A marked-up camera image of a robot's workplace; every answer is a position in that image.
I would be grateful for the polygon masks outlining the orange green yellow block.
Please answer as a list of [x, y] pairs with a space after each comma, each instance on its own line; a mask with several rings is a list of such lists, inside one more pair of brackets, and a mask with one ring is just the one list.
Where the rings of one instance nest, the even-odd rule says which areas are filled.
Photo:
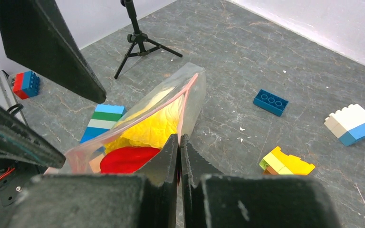
[[315, 165], [300, 157], [283, 153], [279, 146], [265, 155], [259, 166], [263, 169], [263, 174], [270, 175], [308, 175], [315, 169]]

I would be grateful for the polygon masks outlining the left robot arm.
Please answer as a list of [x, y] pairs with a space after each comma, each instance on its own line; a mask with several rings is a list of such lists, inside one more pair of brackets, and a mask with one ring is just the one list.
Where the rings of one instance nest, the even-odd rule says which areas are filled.
[[[65, 89], [101, 104], [106, 91], [81, 54], [54, 0], [0, 0], [6, 56]], [[62, 168], [62, 152], [0, 106], [0, 227], [27, 178], [41, 168]]]

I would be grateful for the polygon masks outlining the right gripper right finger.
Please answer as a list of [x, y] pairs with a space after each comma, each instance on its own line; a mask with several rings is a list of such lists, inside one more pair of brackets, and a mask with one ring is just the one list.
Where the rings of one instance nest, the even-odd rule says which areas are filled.
[[180, 142], [187, 228], [338, 228], [322, 184], [304, 176], [225, 175], [204, 159], [189, 136]]

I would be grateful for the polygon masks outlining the clear zip top bag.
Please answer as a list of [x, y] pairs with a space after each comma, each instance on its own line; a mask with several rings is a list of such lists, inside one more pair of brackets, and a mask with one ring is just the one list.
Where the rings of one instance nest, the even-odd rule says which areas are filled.
[[66, 163], [47, 173], [133, 173], [171, 135], [190, 135], [206, 95], [205, 69], [187, 63], [127, 111], [111, 129], [65, 153]]

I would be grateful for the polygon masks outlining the grey microphone on tripod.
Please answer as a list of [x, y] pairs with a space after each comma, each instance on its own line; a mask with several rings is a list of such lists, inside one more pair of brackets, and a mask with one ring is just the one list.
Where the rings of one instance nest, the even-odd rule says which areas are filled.
[[134, 32], [127, 35], [127, 41], [131, 45], [127, 53], [124, 55], [124, 58], [115, 73], [114, 79], [118, 79], [124, 65], [130, 57], [143, 57], [159, 49], [163, 49], [169, 53], [176, 55], [177, 57], [183, 57], [181, 53], [150, 39], [147, 34], [143, 33], [140, 30], [137, 20], [137, 14], [132, 0], [120, 0], [120, 3], [127, 10], [127, 14], [131, 20]]

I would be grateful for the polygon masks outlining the white and blue block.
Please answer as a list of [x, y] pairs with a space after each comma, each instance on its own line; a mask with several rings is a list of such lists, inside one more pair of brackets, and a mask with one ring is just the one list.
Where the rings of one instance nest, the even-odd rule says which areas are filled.
[[350, 146], [365, 138], [365, 109], [350, 104], [330, 113], [324, 125], [344, 146]]

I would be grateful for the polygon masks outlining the yellow toy cabbage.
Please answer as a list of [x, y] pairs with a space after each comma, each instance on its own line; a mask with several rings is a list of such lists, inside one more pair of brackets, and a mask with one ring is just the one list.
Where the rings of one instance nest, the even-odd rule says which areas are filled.
[[[157, 103], [168, 96], [173, 89], [173, 87], [154, 89], [138, 102], [142, 109], [122, 117], [112, 128], [115, 129], [121, 124], [137, 118], [152, 107], [157, 107]], [[104, 146], [105, 153], [108, 154], [123, 147], [153, 147], [161, 149], [169, 136], [177, 133], [184, 99], [185, 94], [182, 93], [181, 96], [163, 109], [124, 131], [117, 139]]]

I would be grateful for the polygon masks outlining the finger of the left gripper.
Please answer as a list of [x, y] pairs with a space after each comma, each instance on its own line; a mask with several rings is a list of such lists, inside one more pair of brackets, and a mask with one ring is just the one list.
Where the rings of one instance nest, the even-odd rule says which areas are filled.
[[106, 100], [54, 0], [0, 0], [0, 34], [9, 59], [92, 102]]
[[0, 106], [0, 159], [61, 168], [66, 158], [44, 138]]

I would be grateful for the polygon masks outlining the blue green grey block stack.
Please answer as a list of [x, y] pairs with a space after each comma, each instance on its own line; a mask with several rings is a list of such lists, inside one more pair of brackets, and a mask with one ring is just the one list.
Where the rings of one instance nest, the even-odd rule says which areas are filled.
[[80, 143], [109, 131], [125, 113], [124, 106], [98, 104], [81, 137]]

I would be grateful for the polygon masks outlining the red toy bell pepper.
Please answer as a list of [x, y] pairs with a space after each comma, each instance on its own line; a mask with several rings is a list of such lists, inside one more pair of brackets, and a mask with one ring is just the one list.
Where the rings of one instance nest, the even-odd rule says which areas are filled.
[[100, 173], [130, 174], [148, 163], [160, 149], [153, 147], [123, 147], [111, 151], [100, 162]]

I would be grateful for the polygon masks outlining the red and blue block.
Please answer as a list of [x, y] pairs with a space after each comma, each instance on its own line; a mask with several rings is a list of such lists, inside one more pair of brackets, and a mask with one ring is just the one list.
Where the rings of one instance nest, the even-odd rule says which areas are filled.
[[40, 78], [33, 71], [16, 74], [14, 77], [13, 93], [20, 99], [27, 99], [39, 94]]

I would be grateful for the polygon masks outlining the dark blue flat block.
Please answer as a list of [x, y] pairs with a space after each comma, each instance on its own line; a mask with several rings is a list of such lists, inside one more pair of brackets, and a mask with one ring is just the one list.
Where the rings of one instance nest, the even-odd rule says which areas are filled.
[[257, 93], [253, 100], [254, 105], [279, 117], [284, 113], [288, 103], [288, 100], [263, 89]]

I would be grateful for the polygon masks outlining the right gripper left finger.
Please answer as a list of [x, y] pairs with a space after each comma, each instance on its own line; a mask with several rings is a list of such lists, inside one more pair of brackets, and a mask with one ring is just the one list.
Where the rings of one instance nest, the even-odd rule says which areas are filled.
[[10, 228], [173, 228], [178, 135], [134, 174], [37, 175], [20, 193]]

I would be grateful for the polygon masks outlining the orange small block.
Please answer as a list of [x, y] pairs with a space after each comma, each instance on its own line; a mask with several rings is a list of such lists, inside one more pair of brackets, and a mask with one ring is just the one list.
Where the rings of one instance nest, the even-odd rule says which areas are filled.
[[93, 173], [101, 172], [100, 163], [104, 157], [105, 157], [105, 154], [100, 154], [89, 162], [90, 168]]

